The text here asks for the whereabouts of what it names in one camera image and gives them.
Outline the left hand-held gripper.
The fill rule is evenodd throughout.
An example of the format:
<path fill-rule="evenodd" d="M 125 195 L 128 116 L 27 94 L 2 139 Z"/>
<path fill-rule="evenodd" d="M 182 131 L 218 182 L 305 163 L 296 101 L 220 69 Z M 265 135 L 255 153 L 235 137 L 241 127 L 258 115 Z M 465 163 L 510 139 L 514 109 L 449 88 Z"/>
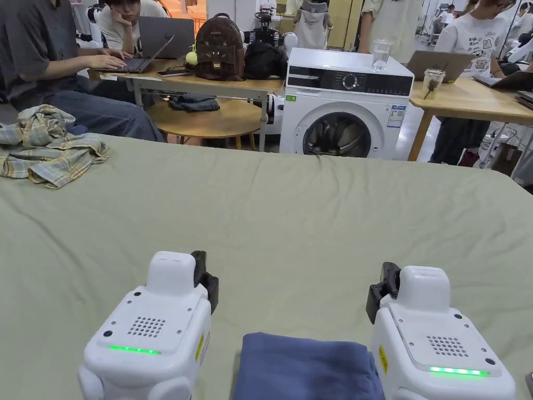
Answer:
<path fill-rule="evenodd" d="M 160 251 L 84 349 L 84 399 L 191 399 L 207 351 L 219 279 L 207 254 Z"/>

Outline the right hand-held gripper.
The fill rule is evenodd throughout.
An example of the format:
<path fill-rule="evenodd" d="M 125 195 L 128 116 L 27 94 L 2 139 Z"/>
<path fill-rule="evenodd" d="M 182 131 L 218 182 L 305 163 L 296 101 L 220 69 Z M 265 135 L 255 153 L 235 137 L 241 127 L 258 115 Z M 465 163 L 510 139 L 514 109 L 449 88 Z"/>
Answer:
<path fill-rule="evenodd" d="M 383 263 L 366 312 L 385 399 L 516 399 L 503 362 L 451 306 L 442 269 Z"/>

